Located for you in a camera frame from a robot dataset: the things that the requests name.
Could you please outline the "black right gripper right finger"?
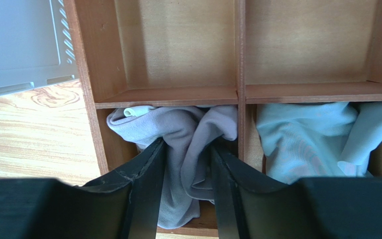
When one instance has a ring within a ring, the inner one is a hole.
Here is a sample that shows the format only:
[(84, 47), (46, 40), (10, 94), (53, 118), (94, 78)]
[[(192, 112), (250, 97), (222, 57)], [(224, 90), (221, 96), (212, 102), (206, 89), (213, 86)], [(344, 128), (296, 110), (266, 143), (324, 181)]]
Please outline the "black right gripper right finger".
[(221, 239), (382, 239), (382, 177), (310, 177), (281, 183), (213, 145)]

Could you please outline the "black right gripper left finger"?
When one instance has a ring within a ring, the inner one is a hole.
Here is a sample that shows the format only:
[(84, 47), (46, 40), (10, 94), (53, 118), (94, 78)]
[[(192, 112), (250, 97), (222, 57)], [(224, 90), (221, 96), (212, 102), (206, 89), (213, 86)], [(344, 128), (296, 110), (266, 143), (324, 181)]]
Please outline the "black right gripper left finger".
[(157, 139), (83, 186), (0, 179), (0, 239), (153, 239), (164, 173), (165, 142)]

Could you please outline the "grey underwear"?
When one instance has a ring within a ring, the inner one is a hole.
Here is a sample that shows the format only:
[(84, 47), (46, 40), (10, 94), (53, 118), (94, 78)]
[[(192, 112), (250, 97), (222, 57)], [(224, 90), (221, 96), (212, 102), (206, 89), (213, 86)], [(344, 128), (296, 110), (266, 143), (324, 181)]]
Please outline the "grey underwear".
[(370, 153), (382, 143), (382, 102), (258, 105), (256, 129), (275, 180), (369, 177)]

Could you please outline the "pink underwear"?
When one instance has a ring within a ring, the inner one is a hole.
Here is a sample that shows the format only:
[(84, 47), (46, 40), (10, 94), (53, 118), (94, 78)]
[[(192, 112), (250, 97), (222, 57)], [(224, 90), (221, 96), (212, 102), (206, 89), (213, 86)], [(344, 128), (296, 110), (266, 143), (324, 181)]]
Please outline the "pink underwear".
[(237, 139), (236, 105), (159, 107), (138, 117), (128, 117), (119, 108), (106, 122), (123, 140), (140, 149), (158, 138), (167, 144), (159, 227), (180, 228), (200, 216), (201, 200), (213, 202), (207, 148), (219, 137), (228, 141)]

